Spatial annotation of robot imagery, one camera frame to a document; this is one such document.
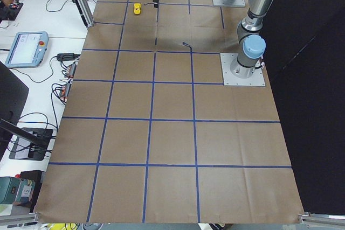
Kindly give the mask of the green electronic device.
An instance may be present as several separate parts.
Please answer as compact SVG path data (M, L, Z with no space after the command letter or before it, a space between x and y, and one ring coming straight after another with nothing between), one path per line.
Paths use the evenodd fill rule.
M33 206L42 186L41 171L24 171L16 177L1 177L1 204Z

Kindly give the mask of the black power adapter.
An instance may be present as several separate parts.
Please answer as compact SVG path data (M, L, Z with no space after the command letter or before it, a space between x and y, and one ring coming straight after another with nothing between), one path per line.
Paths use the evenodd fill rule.
M57 60L60 62L78 60L79 57L80 57L80 54L76 54L76 53L58 53L57 54Z

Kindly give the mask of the teach pendant tablet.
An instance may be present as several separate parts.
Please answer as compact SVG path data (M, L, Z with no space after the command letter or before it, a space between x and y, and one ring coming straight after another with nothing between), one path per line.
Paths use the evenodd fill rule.
M7 68L38 67L43 61L49 42L45 31L18 32L5 61Z

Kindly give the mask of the black monitor stand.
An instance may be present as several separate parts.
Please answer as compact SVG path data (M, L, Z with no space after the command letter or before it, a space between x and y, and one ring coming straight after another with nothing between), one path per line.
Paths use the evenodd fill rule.
M53 129L17 126L28 94L29 88L1 64L1 156L9 150L10 159L42 161L50 152Z

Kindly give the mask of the brown paper table cover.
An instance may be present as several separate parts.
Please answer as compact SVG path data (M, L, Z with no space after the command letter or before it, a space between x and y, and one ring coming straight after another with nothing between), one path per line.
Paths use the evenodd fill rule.
M220 53L238 52L246 15L212 0L98 0L35 208L42 222L297 221L269 82L223 84Z

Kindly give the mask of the yellow toy beetle car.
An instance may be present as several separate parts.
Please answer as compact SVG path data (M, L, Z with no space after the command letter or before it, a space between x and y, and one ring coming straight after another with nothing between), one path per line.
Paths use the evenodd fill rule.
M141 14L141 3L134 3L134 5L133 5L133 13L135 15L140 15Z

